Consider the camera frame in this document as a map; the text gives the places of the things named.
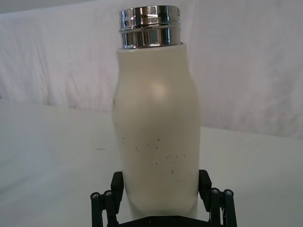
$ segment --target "white backdrop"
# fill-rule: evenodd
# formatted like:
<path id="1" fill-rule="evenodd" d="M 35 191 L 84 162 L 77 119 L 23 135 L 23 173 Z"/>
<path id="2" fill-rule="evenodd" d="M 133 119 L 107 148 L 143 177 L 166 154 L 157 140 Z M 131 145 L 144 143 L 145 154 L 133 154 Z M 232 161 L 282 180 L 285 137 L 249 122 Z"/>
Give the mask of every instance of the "white backdrop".
<path id="1" fill-rule="evenodd" d="M 204 126 L 303 139 L 302 0 L 103 0 L 0 14 L 0 97 L 109 112 L 119 10 L 180 7 Z"/>

